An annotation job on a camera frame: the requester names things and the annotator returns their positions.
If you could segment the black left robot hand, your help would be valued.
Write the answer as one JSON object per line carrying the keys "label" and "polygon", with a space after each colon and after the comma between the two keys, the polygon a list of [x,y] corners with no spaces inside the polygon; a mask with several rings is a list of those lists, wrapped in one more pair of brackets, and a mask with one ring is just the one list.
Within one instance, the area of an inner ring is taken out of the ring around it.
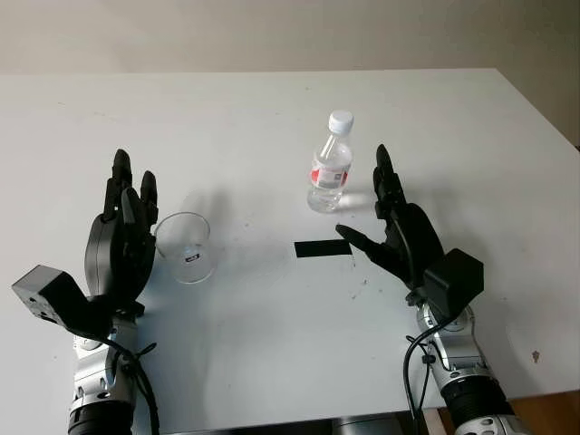
{"label": "black left robot hand", "polygon": [[154,174],[145,171],[140,190],[132,186],[131,159],[118,149],[107,180],[103,211],[92,222],[85,249],[84,271],[92,300],[115,313],[140,317],[137,301],[149,281],[158,220],[158,191]]}

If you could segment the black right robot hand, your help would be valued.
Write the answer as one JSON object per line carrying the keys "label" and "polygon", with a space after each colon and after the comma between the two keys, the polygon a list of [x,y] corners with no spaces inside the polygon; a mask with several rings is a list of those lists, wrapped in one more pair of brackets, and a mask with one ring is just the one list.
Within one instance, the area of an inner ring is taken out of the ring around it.
{"label": "black right robot hand", "polygon": [[406,200],[398,174],[384,145],[376,151],[377,165],[373,185],[377,197],[375,213],[385,222],[386,239],[377,243],[363,233],[342,224],[336,232],[349,244],[363,251],[377,266],[398,277],[409,289],[409,305],[423,299],[424,272],[444,256],[440,239],[428,216],[415,203]]}

